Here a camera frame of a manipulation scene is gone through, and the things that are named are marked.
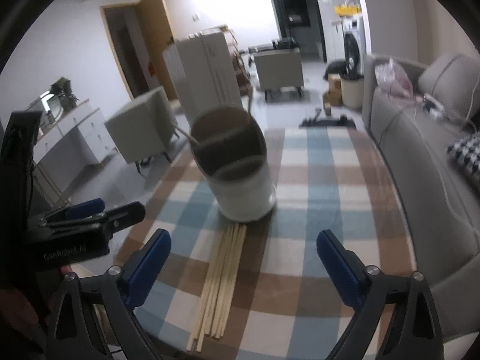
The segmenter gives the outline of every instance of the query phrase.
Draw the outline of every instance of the drawer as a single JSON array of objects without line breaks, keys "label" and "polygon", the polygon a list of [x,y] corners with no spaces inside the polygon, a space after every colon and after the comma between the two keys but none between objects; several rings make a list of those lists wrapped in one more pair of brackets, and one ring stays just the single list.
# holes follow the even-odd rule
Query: drawer
[{"label": "drawer", "polygon": [[69,112],[61,121],[58,122],[58,128],[63,135],[67,135],[70,130],[84,120],[92,108],[88,103],[84,103]]},{"label": "drawer", "polygon": [[80,131],[80,134],[86,138],[95,131],[95,129],[103,126],[104,123],[105,117],[103,117],[100,110],[97,110],[78,125],[78,130]]},{"label": "drawer", "polygon": [[98,162],[102,162],[115,147],[105,126],[96,128],[85,141]]},{"label": "drawer", "polygon": [[62,134],[57,126],[46,133],[33,148],[33,161],[38,164],[43,157],[62,139]]}]

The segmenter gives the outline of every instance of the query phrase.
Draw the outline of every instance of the blue gripper pad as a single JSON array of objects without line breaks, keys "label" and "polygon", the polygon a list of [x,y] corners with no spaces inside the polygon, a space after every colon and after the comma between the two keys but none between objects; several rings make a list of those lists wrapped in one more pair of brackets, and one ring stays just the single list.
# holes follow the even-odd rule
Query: blue gripper pad
[{"label": "blue gripper pad", "polygon": [[367,286],[362,261],[346,250],[330,230],[318,235],[317,252],[343,303],[355,311],[361,310]]},{"label": "blue gripper pad", "polygon": [[147,244],[132,253],[118,282],[129,311],[143,305],[170,254],[172,241],[167,230],[157,229]]},{"label": "blue gripper pad", "polygon": [[65,211],[66,220],[84,219],[89,216],[100,214],[105,210],[105,202],[98,198],[88,202],[76,204]]}]

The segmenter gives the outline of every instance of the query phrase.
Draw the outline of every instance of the wooden chopstick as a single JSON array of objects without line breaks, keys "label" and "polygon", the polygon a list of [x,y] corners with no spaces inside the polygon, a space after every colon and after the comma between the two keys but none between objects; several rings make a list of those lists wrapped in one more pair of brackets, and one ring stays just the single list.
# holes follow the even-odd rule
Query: wooden chopstick
[{"label": "wooden chopstick", "polygon": [[223,264],[225,262],[227,240],[229,237],[231,237],[231,227],[227,230],[225,237],[226,238],[224,242],[222,242],[222,245],[220,246],[220,252],[218,254],[218,260],[215,264],[215,272],[213,275],[212,283],[209,284],[211,286],[210,293],[208,295],[205,315],[203,316],[202,328],[200,329],[200,337],[198,337],[197,352],[202,351],[202,345],[203,345],[203,339],[205,337],[205,333],[207,332],[207,334],[209,334],[212,328],[212,318],[213,318],[215,304],[217,302],[217,297],[218,297],[218,287],[220,283],[220,276],[223,269]]},{"label": "wooden chopstick", "polygon": [[215,245],[215,247],[212,250],[212,255],[211,255],[212,257],[210,258],[210,264],[208,265],[207,276],[206,276],[206,279],[205,279],[205,283],[203,284],[202,294],[201,294],[201,297],[200,297],[200,307],[198,309],[197,316],[196,316],[196,319],[195,319],[195,321],[196,321],[195,326],[190,333],[190,337],[189,337],[189,340],[188,340],[188,343],[187,343],[187,351],[192,350],[193,345],[194,345],[194,340],[198,339],[199,334],[200,334],[200,328],[202,326],[201,324],[202,324],[202,320],[203,320],[203,314],[205,313],[206,302],[207,302],[208,294],[210,292],[210,284],[212,282],[213,273],[215,271],[215,263],[217,262],[218,253],[220,251],[220,247],[222,245],[222,241],[225,237],[225,234],[226,234],[225,232],[222,234],[222,236],[220,237],[217,244]]},{"label": "wooden chopstick", "polygon": [[235,283],[237,281],[237,275],[238,275],[238,270],[239,270],[239,265],[240,265],[240,258],[242,257],[242,249],[243,249],[243,243],[245,241],[245,235],[247,233],[247,226],[243,225],[240,230],[240,239],[238,242],[238,247],[237,247],[237,254],[235,256],[234,260],[234,266],[233,266],[233,278],[231,280],[230,286],[229,286],[229,294],[227,296],[227,303],[226,303],[226,311],[223,314],[223,323],[222,323],[222,332],[221,336],[223,337],[225,333],[225,329],[227,327],[227,320],[229,318],[230,314],[230,308],[232,307],[232,299],[233,299],[233,291],[235,289]]},{"label": "wooden chopstick", "polygon": [[225,333],[246,229],[245,225],[238,223],[229,226],[212,249],[195,325],[187,342],[187,351],[193,349],[195,340],[197,352],[202,351],[206,334],[220,338]]},{"label": "wooden chopstick", "polygon": [[220,323],[222,318],[222,312],[226,304],[225,299],[227,296],[227,286],[229,284],[229,278],[231,275],[230,272],[232,269],[233,260],[235,256],[235,247],[238,243],[238,233],[239,233],[239,225],[238,223],[236,223],[233,230],[233,234],[232,234],[232,240],[226,255],[224,273],[222,273],[222,281],[220,283],[220,290],[218,292],[218,302],[217,302],[217,307],[215,309],[215,317],[213,320],[213,332],[212,332],[212,335],[214,335],[215,337],[218,336],[218,331],[220,329]]},{"label": "wooden chopstick", "polygon": [[174,122],[171,122],[171,123],[174,128],[176,128],[179,132],[181,132],[182,135],[184,135],[190,141],[190,143],[193,143],[194,145],[200,144],[200,142],[198,142],[194,137],[192,137],[188,132],[186,132],[179,125],[175,124]]}]

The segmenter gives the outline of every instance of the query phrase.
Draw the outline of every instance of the screw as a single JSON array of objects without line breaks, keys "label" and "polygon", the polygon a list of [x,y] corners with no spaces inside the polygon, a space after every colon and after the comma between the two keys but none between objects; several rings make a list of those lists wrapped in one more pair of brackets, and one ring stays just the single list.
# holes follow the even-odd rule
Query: screw
[{"label": "screw", "polygon": [[369,265],[367,267],[367,273],[369,275],[376,276],[380,273],[380,268],[378,266],[375,266],[375,265]]},{"label": "screw", "polygon": [[109,275],[110,275],[110,276],[116,276],[116,275],[118,275],[121,271],[122,271],[122,269],[121,269],[118,265],[114,265],[114,266],[111,266],[111,267],[109,268]]},{"label": "screw", "polygon": [[415,280],[422,281],[425,278],[425,276],[423,276],[423,274],[421,274],[420,272],[415,272],[413,274],[413,278]]},{"label": "screw", "polygon": [[75,272],[69,272],[67,273],[65,276],[63,276],[63,280],[65,281],[72,281],[73,279],[75,279],[77,277],[76,273]]}]

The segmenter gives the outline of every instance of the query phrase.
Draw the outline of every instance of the person's hand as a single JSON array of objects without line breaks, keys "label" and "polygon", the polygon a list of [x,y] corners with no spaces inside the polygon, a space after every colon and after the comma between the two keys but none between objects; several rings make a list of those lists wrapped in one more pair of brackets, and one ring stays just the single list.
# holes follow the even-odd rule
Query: person's hand
[{"label": "person's hand", "polygon": [[[69,265],[60,268],[64,275],[71,272]],[[50,298],[48,304],[52,310],[55,302],[55,293]],[[19,290],[16,288],[0,289],[0,314],[5,321],[15,330],[24,333],[25,326],[38,323],[38,316],[34,308]]]}]

